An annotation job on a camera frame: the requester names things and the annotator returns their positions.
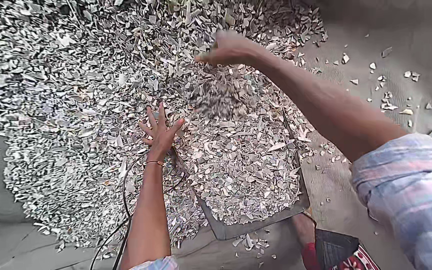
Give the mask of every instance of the gray floor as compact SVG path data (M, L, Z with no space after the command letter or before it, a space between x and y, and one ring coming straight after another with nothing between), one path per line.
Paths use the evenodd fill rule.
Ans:
M329 41L321 48L308 44L303 48L308 66L319 65L321 76L345 88L362 99L372 98L371 106L379 107L385 91L394 94L393 104L405 107L411 97L412 116L400 115L399 110L387 112L397 123L407 126L414 122L411 132L428 133L432 130L432 1L427 0L322 0L322 17L329 33ZM393 46L387 58L380 53ZM341 60L346 52L351 60L346 65L326 65L324 61ZM369 63L375 62L375 74L369 74ZM417 83L403 78L405 71L421 75ZM371 91L377 85L376 77L385 75L388 83L378 92ZM359 79L359 85L349 80ZM314 133L313 147L325 139ZM93 249L66 248L57 253L56 239L43 236L25 219L21 207L13 203L12 195L4 189L3 161L6 150L4 138L0 137L0 269L24 270L87 270L94 254ZM316 170L315 165L326 168L326 173ZM398 244L384 228L367 217L366 209L359 203L351 188L351 172L347 163L331 163L329 156L316 156L312 163L304 163L313 214L321 229L358 237L376 263L386 269L411 269ZM299 246L291 224L284 220L266 228L270 233L257 231L269 241L261 259L257 251L247 252L242 246L233 247L231 240L215 240L209 228L203 228L195 239L183 242L175 250L181 269L304 269ZM96 264L96 269L111 269L112 261Z

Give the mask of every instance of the black cable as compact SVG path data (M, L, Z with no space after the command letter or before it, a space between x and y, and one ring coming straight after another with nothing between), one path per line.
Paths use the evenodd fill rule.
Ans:
M133 161L131 163L131 165L129 165L129 168L127 169L126 173L124 174L124 178L123 178L123 203L124 203L124 210L126 211L126 215L128 215L129 222L128 222L128 228L126 229L126 233L124 234L123 242L121 243L121 248L119 249L117 256L116 256L116 260L114 261L113 270L118 269L118 265L119 265L119 262L121 260L121 256L123 255L124 247L126 246L126 242L128 241L129 229L131 228L131 217L133 216L133 215L129 214L128 203L126 202L126 177L128 176L129 171L131 171L133 166L136 164L136 162L141 157L142 157L142 155L139 156L135 161Z
M123 222L121 222L121 224L119 224L119 226L117 226L116 230L114 230L108 237L106 237L106 239L104 240L103 244L99 247L98 251L96 252L96 255L94 255L93 257L93 261L91 262L91 267L89 267L90 270L93 270L93 266L95 264L96 261L96 257L98 256L99 252L101 252L101 249L103 249L104 245L106 244L106 241L108 241L111 236L113 236L117 231L119 231L119 229L121 229L121 227L123 227L123 225L128 221L129 219L125 219Z
M128 216L128 218L126 218L121 224L119 224L119 226L117 226L117 228L108 236L106 237L106 239L104 240L103 244L99 247L98 251L96 252L96 254L93 257L93 262L91 262L91 267L89 267L90 270L93 270L93 266L94 263L96 261L96 257L98 257L99 252L101 252L101 250L103 249L103 247L106 244L106 241L108 241L117 231L119 231L122 226L128 222L128 230L126 230L126 234L124 235L123 238L123 243L121 245L121 249L119 250L119 252L117 253L117 258L116 261L114 263L113 269L115 269L115 267L117 268L119 260L121 259L121 255L122 255L122 250L124 249L124 245L126 244L126 240L128 239L128 234L129 234L129 227L131 226L131 218L133 215L129 214L129 208L128 208L128 204L126 202L126 177L128 177L128 173L129 171L133 168L133 166L136 164L136 162L142 157L143 155L139 156L135 161L133 161L131 163L131 165L129 166L129 168L126 170L126 173L124 173L124 178L123 178L123 203L124 203L124 210L126 211L126 215Z

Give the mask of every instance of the bracelet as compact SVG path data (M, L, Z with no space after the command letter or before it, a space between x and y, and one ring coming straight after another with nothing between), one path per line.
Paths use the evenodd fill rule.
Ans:
M164 167L164 165L165 165L164 162L159 161L159 160L145 161L145 162L142 163L142 165L143 165L144 167L146 167L146 165L147 165L148 163L157 163L157 164L159 164L159 165L161 165L161 166L163 166L163 167Z

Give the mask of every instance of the square tray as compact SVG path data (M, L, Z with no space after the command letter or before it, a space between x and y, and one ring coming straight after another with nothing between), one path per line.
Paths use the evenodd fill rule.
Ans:
M295 162L297 163L298 167L301 166L299 160L299 151L297 151ZM277 212L273 216L261 221L253 221L246 224L226 225L222 221L216 220L213 217L213 215L211 214L211 209L206 205L206 201L198 196L198 202L201 205L202 211L206 216L206 219L208 220L208 223L211 226L211 230L213 230L216 239L228 240L236 236L245 235L249 232L266 227L267 225L277 223L283 219L287 219L289 217L297 215L308 209L310 206L310 202L308 191L306 190L306 184L304 182L303 170L299 169L297 171L297 174L299 175L299 191L302 192L301 194L299 194L299 200L296 201L291 207L288 207L283 211Z

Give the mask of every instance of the shirt sleeve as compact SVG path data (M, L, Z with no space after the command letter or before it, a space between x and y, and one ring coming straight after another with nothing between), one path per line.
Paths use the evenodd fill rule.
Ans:
M178 263L173 256L143 262L130 270L179 270Z
M432 138L408 134L360 157L353 187L414 267L432 269Z

